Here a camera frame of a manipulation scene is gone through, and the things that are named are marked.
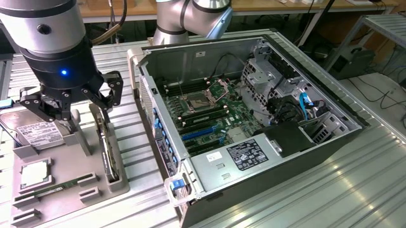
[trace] sticker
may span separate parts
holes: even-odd
[[[17,131],[33,147],[63,140],[55,122],[40,122],[21,126],[17,127]]]
[[[212,161],[220,159],[223,156],[221,156],[220,151],[217,151],[217,152],[213,152],[213,153],[205,155],[205,157],[207,157],[208,162],[212,162]]]
[[[247,170],[268,160],[255,139],[228,147],[227,151],[240,171]]]
[[[203,57],[203,56],[205,56],[205,51],[196,52],[196,57]]]

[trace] aluminum extrusion table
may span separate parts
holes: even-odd
[[[371,124],[360,136],[319,166],[212,216],[195,227],[402,227],[406,224],[404,137],[374,115],[335,79],[291,42],[268,30],[228,33],[224,37],[267,33],[302,62],[319,80]],[[101,72],[119,70],[124,78],[123,102],[109,113],[119,140],[131,190],[40,227],[179,227],[168,203],[163,180],[133,103],[127,71],[127,49],[147,42],[93,48]],[[13,57],[8,95],[37,80],[22,57]],[[85,102],[73,106],[81,113],[81,126],[92,125]],[[10,139],[1,134],[0,145],[0,228],[9,227]]]

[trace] pcie slot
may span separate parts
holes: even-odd
[[[209,126],[211,126],[209,123],[196,124],[192,127],[187,127],[187,128],[183,128],[181,130],[179,130],[179,134],[187,134],[187,133],[193,132],[199,129],[208,128]]]
[[[205,150],[215,149],[219,145],[220,145],[220,140],[213,140],[213,141],[211,141],[208,143],[204,143],[199,146],[188,148],[188,152],[189,153],[203,152]]]
[[[216,130],[216,126],[212,126],[201,131],[197,131],[195,133],[187,134],[184,136],[181,136],[181,140],[188,140],[188,139],[193,139],[196,137],[200,137],[203,135],[211,134],[212,132],[215,132]]]

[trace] hard drive label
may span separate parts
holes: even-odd
[[[268,160],[255,139],[228,147],[227,151],[240,171],[247,170]]]
[[[63,135],[55,122],[40,122],[20,126],[17,127],[17,131],[33,147],[45,145],[63,139]]]

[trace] barcode label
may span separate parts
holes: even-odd
[[[25,125],[17,127],[17,131],[34,148],[63,140],[63,135],[56,127],[55,122],[40,122]]]

